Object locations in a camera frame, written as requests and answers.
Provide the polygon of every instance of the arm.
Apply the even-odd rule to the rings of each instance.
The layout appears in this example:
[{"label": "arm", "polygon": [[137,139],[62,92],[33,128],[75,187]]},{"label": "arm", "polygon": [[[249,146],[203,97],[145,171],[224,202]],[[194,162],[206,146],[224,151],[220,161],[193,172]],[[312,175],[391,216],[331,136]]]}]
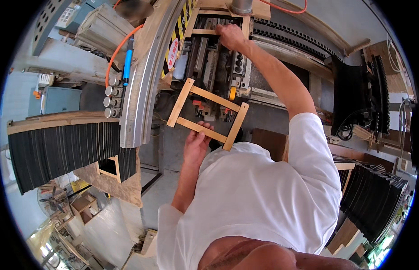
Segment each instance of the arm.
[{"label": "arm", "polygon": [[[204,124],[203,121],[200,121],[198,124],[214,130],[214,127],[210,127],[209,123]],[[171,204],[182,213],[185,213],[193,201],[199,167],[207,154],[210,140],[211,138],[205,136],[203,132],[197,133],[192,130],[185,141],[184,163],[181,168],[178,188]]]},{"label": "arm", "polygon": [[297,114],[311,112],[315,115],[315,105],[306,87],[299,78],[276,57],[246,40],[237,25],[217,25],[222,44],[229,50],[238,51],[249,58],[262,73],[280,101],[286,105],[289,120]]}]

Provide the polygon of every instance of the stack of black boards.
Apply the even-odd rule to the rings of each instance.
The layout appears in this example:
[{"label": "stack of black boards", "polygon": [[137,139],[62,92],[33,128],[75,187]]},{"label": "stack of black boards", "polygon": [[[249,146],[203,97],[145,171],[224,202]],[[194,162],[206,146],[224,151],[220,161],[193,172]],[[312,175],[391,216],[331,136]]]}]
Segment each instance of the stack of black boards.
[{"label": "stack of black boards", "polygon": [[369,243],[382,240],[390,229],[401,205],[407,180],[385,171],[382,165],[333,156],[335,162],[354,162],[340,210],[364,234]]},{"label": "stack of black boards", "polygon": [[125,181],[136,173],[136,149],[121,148],[119,140],[118,122],[49,127],[8,135],[20,193],[115,155],[124,171],[121,181]]}]

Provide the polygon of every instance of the orange hose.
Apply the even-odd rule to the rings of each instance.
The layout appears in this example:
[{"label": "orange hose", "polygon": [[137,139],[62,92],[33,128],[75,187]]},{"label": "orange hose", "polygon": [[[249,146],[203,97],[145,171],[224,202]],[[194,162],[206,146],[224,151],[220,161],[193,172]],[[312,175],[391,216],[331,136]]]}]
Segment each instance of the orange hose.
[{"label": "orange hose", "polygon": [[110,59],[110,62],[107,66],[107,70],[106,70],[106,88],[109,86],[109,73],[110,73],[110,67],[112,66],[112,63],[114,62],[114,59],[116,57],[116,55],[118,54],[118,51],[120,51],[121,47],[124,45],[124,43],[126,43],[126,41],[131,37],[131,35],[133,35],[134,33],[136,33],[137,30],[141,29],[143,26],[143,24],[139,25],[138,27],[136,27],[133,31],[130,32],[130,34],[128,34],[123,41],[121,41],[121,43],[118,45],[118,47],[116,48],[116,50],[114,51],[114,54],[112,55],[112,58]]},{"label": "orange hose", "polygon": [[120,2],[121,0],[118,0],[117,2],[116,2],[116,4],[114,5],[114,9],[116,8],[116,6],[118,5],[118,3]]},{"label": "orange hose", "polygon": [[277,8],[278,10],[281,10],[281,11],[284,11],[284,12],[287,12],[287,13],[292,13],[292,14],[301,14],[301,13],[304,13],[305,10],[307,9],[307,0],[304,0],[304,8],[300,11],[292,11],[292,10],[289,10],[289,9],[284,9],[282,7],[276,6],[276,5],[274,5],[270,2],[267,2],[265,0],[260,0],[260,1],[272,6],[273,8]]}]

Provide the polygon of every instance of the white cable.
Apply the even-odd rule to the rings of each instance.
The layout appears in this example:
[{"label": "white cable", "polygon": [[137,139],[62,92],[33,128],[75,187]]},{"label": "white cable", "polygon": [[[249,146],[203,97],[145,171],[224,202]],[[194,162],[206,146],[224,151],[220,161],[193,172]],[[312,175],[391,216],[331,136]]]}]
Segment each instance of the white cable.
[{"label": "white cable", "polygon": [[390,66],[391,66],[391,68],[392,68],[395,72],[399,72],[399,73],[401,73],[401,70],[400,70],[400,69],[397,69],[396,62],[395,62],[395,61],[393,60],[393,58],[391,57],[391,54],[390,54],[390,46],[391,46],[391,47],[393,47],[394,52],[395,52],[395,53],[397,53],[396,48],[394,47],[394,45],[393,45],[393,43],[392,43],[391,39],[390,39],[390,40],[388,39],[388,33],[387,33],[387,49],[388,49],[388,58],[390,59]]}]

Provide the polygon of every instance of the metal pipe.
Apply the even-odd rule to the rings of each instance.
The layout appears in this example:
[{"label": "metal pipe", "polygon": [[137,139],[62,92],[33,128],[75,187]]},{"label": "metal pipe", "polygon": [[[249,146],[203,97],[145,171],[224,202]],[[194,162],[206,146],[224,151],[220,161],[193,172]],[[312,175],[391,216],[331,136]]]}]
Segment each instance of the metal pipe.
[{"label": "metal pipe", "polygon": [[253,0],[233,0],[231,10],[238,15],[250,14],[252,2]]}]

